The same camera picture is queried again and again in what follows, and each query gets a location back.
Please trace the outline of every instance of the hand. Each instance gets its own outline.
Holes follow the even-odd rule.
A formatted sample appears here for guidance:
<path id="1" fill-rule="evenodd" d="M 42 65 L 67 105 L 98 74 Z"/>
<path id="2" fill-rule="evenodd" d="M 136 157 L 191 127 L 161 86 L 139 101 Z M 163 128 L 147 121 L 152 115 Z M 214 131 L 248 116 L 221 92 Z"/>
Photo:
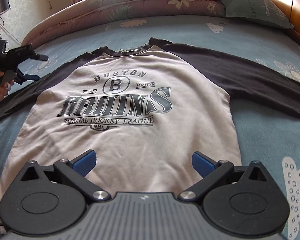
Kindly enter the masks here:
<path id="1" fill-rule="evenodd" d="M 0 71 L 0 77 L 4 75 L 4 72 Z M 5 82 L 3 87 L 0 87 L 0 101 L 4 99 L 6 95 L 8 95 L 11 86 L 14 84 L 14 80 L 11 80 L 9 83 Z"/>

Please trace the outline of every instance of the blue gripper pad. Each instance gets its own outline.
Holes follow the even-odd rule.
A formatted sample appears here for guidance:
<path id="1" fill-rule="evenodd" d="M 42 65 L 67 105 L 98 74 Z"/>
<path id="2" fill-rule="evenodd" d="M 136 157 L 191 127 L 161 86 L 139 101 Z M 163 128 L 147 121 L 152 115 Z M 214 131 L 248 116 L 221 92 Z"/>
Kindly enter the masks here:
<path id="1" fill-rule="evenodd" d="M 199 173 L 203 178 L 209 175 L 216 169 L 218 163 L 208 158 L 201 152 L 194 152 L 192 154 L 192 167 Z"/>
<path id="2" fill-rule="evenodd" d="M 96 165 L 97 154 L 94 150 L 88 150 L 71 161 L 72 169 L 85 177 Z"/>

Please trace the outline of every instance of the heart pattern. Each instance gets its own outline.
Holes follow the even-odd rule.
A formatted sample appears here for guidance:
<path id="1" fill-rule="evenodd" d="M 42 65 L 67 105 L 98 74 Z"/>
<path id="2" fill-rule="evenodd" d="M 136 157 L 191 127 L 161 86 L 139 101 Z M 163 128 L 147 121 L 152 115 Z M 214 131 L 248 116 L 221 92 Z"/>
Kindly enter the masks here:
<path id="1" fill-rule="evenodd" d="M 300 222 L 300 169 L 291 157 L 284 157 L 282 169 L 286 188 L 286 197 L 290 205 L 288 218 L 288 238 L 294 240 L 299 232 Z"/>
<path id="2" fill-rule="evenodd" d="M 206 23 L 206 24 L 209 26 L 211 31 L 213 31 L 214 33 L 223 32 L 223 27 L 220 25 L 214 25 L 213 23 Z"/>

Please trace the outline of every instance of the b logo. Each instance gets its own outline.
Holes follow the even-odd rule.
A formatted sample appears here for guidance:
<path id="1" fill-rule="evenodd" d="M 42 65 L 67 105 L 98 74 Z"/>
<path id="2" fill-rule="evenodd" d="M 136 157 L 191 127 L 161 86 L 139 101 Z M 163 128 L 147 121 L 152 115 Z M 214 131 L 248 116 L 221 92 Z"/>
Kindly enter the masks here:
<path id="1" fill-rule="evenodd" d="M 118 94 L 126 90 L 130 85 L 128 77 L 115 76 L 109 78 L 103 85 L 102 92 L 106 95 Z"/>

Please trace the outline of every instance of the green pillowcase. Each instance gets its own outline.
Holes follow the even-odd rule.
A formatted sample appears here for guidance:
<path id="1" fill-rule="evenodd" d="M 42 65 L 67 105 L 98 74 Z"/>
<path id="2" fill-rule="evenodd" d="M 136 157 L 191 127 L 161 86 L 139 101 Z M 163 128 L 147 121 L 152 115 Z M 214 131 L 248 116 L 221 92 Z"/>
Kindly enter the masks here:
<path id="1" fill-rule="evenodd" d="M 259 24 L 293 29 L 285 14 L 271 0 L 221 0 L 227 18 L 239 17 Z"/>

